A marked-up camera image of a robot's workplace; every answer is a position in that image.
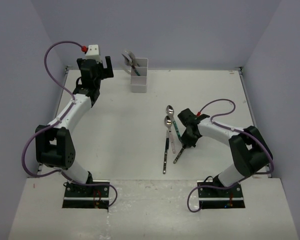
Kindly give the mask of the dark dotted handled spoon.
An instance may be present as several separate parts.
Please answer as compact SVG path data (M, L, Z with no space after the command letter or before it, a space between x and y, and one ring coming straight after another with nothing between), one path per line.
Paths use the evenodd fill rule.
M178 162L178 160L179 160L180 157L182 156L182 154L183 154L183 152L184 152L185 149L186 149L185 147L182 147L182 148L180 149L180 151L178 152L177 156L176 156L175 159L173 160L173 164L176 164L176 163Z

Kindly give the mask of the dark dotted handled knife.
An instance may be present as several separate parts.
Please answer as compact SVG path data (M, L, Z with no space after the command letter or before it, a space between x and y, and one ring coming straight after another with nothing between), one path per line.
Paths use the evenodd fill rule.
M165 175L167 172L167 159L168 159L168 150L170 145L170 137L169 137L169 131L166 131L166 137L165 137L165 148L164 148L164 158L163 158L163 168L162 173Z

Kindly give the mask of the dark handled fork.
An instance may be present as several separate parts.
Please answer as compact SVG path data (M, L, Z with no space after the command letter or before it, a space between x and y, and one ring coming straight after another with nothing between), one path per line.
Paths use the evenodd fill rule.
M132 65L132 62L129 60L129 58L127 56L125 56L123 53L121 54L124 58L124 64L126 66L131 66Z

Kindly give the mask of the teal handled knife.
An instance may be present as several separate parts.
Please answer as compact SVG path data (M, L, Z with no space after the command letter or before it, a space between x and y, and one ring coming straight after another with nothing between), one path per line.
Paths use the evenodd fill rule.
M126 50L125 53L128 57L126 55L122 54L122 56L124 58L124 64L127 66L130 66L133 69L133 71L135 72L135 74L140 77L141 75L138 72L138 70L136 69L136 66L139 67L139 64L136 60L135 55L131 51L128 51L128 50Z

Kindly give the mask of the teal handled fork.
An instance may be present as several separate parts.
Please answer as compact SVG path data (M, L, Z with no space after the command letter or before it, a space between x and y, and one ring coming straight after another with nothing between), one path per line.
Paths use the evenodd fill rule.
M136 66L138 67L139 65L137 63L135 55L131 51L129 51L129 50L125 50L125 52L129 56L129 58L130 58L132 69L134 70L135 74L140 77L141 75L138 72L138 70L136 69Z

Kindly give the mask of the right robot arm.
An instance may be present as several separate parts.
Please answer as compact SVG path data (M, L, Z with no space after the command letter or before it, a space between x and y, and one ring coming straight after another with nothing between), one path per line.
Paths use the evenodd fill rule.
M272 163L272 154L254 126L233 127L216 121L218 113L205 114L214 103L226 102L235 110L231 96L236 92L235 78L225 71L182 71L158 73L151 79L156 88L143 96L148 62L131 61L131 99L121 99L121 113L114 125L110 152L113 169L120 179L152 179L159 170L160 136L166 131L165 149L174 152L194 148L200 138L230 148L232 164L219 173L213 191L223 197L231 185L260 174Z

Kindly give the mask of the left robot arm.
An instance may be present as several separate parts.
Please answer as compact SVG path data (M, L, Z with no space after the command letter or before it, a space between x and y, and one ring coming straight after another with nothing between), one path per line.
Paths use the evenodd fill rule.
M36 160L77 184L77 192L84 197L93 193L94 184L92 174L76 161L72 132L100 96L101 81L114 77L111 57L106 56L105 62L77 59L80 77L71 100L54 120L35 130Z

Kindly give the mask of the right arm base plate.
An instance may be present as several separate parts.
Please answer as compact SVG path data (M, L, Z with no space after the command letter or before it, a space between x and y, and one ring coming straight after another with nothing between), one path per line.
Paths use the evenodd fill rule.
M198 180L198 202L201 209L243 209L245 208L242 187L237 184L231 189L219 190L203 186L212 186L213 178Z

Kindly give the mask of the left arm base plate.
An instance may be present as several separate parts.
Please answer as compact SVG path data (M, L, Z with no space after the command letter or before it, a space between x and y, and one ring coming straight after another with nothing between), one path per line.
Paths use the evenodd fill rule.
M94 181L101 186L82 186L65 182L63 209L109 209L110 182Z

